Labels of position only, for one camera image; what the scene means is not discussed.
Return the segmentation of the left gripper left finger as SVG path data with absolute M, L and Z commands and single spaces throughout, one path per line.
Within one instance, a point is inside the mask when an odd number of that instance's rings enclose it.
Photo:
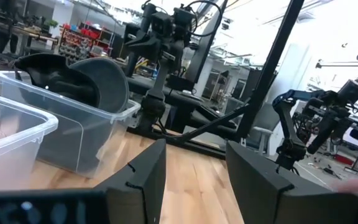
M 93 224 L 160 224 L 166 182 L 166 140 L 158 139 L 94 187 L 105 193 L 106 218 Z

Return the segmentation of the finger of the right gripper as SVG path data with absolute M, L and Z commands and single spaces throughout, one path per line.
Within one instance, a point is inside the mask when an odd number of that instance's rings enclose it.
M 125 46 L 131 51 L 137 54 L 141 54 L 152 50 L 159 43 L 158 38 L 149 35 L 146 32 L 138 30 L 134 38 L 131 37 L 129 41 L 125 43 Z

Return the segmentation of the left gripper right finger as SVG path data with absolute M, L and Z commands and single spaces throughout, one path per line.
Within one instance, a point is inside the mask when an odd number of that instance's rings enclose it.
M 356 224 L 358 198 L 333 192 L 245 149 L 226 144 L 230 183 L 245 224 Z

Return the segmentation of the black table base beam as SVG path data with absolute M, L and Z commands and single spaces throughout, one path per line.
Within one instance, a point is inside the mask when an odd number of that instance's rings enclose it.
M 194 140 L 176 140 L 175 135 L 173 134 L 164 134 L 161 130 L 153 128 L 152 131 L 143 131 L 139 128 L 131 128 L 127 129 L 129 133 L 136 134 L 149 139 L 166 139 L 167 144 L 176 146 L 182 149 L 186 149 L 189 151 L 197 152 L 200 154 L 204 154 L 206 156 L 214 157 L 220 160 L 225 160 L 226 158 L 226 149 L 225 147 L 220 146 L 212 146 L 207 143 L 194 141 Z

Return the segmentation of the red parts bin shelf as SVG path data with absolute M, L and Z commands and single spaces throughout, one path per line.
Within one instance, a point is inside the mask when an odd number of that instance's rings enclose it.
M 60 26 L 58 54 L 68 63 L 93 57 L 108 57 L 112 52 L 114 33 L 99 24 L 81 22 L 78 26 Z

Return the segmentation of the grey office chair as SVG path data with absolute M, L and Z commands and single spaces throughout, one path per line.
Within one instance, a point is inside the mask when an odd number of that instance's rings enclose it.
M 280 118 L 273 106 L 265 103 L 255 117 L 252 129 L 246 139 L 246 146 L 259 154 L 269 154 L 269 141 Z

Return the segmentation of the small clear plastic bin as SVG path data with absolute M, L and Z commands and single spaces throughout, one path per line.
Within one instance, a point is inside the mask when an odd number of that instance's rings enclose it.
M 140 104 L 128 100 L 120 110 L 110 93 L 102 98 L 92 84 L 57 81 L 34 85 L 24 72 L 0 71 L 2 96 L 40 110 L 58 119 L 58 127 L 46 135 L 37 159 L 92 178 L 106 165 L 126 133 Z

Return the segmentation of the large clear plastic bin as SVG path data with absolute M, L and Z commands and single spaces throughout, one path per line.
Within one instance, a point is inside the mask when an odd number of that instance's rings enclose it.
M 0 190 L 26 187 L 44 137 L 57 127 L 54 115 L 0 96 Z

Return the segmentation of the slim black frame post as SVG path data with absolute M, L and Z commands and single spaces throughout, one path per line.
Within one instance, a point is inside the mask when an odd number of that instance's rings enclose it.
M 220 23 L 222 21 L 222 16 L 223 15 L 218 11 L 212 16 L 212 18 L 206 24 L 206 27 L 203 31 L 203 35 L 206 35 L 210 32 L 212 32 L 212 34 L 200 38 L 200 41 L 198 43 L 198 49 L 195 50 L 193 54 L 193 58 L 191 59 L 190 64 L 187 68 L 185 78 L 188 80 L 188 83 L 191 83 L 192 87 L 194 87 L 195 84 L 198 82 L 200 73 L 208 57 L 209 50 L 213 43 L 217 29 L 219 28 Z

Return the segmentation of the black diagonal frame strut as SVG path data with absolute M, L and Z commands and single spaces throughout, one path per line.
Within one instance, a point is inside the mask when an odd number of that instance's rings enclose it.
M 179 136 L 175 137 L 175 139 L 182 140 L 182 141 L 189 141 L 190 139 L 192 139 L 196 136 L 199 136 L 200 134 L 203 134 L 205 132 L 208 132 L 208 131 L 214 129 L 215 127 L 218 127 L 219 125 L 225 123 L 226 121 L 229 121 L 237 116 L 244 114 L 248 110 L 249 106 L 250 105 L 248 103 L 245 103 L 243 106 L 235 109 L 233 112 L 230 112 L 229 114 L 227 114 L 221 118 L 215 119 L 214 121 L 210 122 L 209 124 L 206 124 L 194 131 L 179 135 Z

